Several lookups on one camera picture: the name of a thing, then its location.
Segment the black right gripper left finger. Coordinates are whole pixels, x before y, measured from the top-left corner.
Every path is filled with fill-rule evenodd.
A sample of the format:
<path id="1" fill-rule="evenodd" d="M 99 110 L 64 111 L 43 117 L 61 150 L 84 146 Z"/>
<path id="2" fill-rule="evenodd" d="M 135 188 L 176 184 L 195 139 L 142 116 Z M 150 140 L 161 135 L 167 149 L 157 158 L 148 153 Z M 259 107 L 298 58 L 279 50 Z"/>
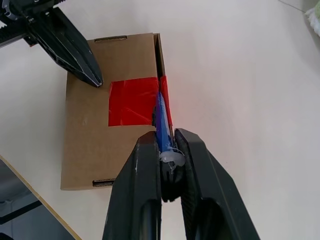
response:
<path id="1" fill-rule="evenodd" d="M 138 138 L 110 195 L 104 240 L 161 238 L 160 159 L 155 132 Z"/>

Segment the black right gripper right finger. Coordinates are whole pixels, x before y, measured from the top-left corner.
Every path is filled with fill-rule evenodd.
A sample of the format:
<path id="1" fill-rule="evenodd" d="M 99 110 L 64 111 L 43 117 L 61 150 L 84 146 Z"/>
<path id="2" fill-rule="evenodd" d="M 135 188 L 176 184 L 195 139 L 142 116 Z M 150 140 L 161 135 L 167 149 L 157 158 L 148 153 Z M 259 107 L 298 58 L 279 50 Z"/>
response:
<path id="1" fill-rule="evenodd" d="M 237 186 L 195 133 L 177 128 L 178 149 L 185 156 L 181 206 L 188 240 L 258 240 Z"/>

